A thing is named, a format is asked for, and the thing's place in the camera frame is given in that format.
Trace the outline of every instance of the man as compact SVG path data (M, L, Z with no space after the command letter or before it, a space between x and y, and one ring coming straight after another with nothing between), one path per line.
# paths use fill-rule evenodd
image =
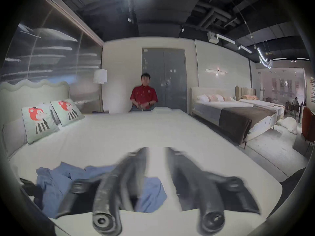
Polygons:
M132 90L130 100L132 101L131 111L151 111L157 102L157 95L154 88L149 87L151 76L148 73L141 75L142 85Z

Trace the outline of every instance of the black ceiling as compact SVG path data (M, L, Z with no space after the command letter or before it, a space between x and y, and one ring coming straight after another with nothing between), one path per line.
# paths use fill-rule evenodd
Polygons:
M248 47L252 54L225 40L218 43L255 62L254 43L269 58L309 58L277 0L63 1L104 41L138 36L208 41L207 31L212 31Z

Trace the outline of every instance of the jeans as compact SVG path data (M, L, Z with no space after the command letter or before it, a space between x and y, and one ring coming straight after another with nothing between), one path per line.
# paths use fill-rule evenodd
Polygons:
M148 109L145 109L145 110L142 110L141 108L137 108L135 105L132 105L132 108L129 110L129 112L133 112L133 111L151 111L153 110L154 106L148 108Z

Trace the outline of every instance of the wavy headboard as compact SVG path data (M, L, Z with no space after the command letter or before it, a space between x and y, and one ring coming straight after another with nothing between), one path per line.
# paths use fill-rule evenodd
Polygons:
M190 104L189 104L189 114L192 114L192 107L194 105L194 102L197 99L199 95L202 94L220 94L222 96L231 96L228 90L222 89L222 88L200 88L200 87L193 87L189 89L189 98L190 98Z
M249 94L249 95L256 95L256 89L253 88L241 88L239 86L235 86L235 97L236 100L241 99L242 95Z
M0 84L0 128L22 117L21 108L36 106L52 100L67 99L70 88L67 82L57 84L42 80L38 83L22 80L16 85Z

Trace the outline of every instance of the gray door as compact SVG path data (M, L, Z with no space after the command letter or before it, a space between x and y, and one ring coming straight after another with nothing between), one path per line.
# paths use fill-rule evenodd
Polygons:
M166 106L187 112L187 73L185 51L164 51Z
M142 73L151 76L149 86L155 89L158 102L156 107L165 107L164 52L162 49L142 49Z
M156 107L187 112L187 73L182 49L143 48L142 72L151 75L150 86L157 93Z

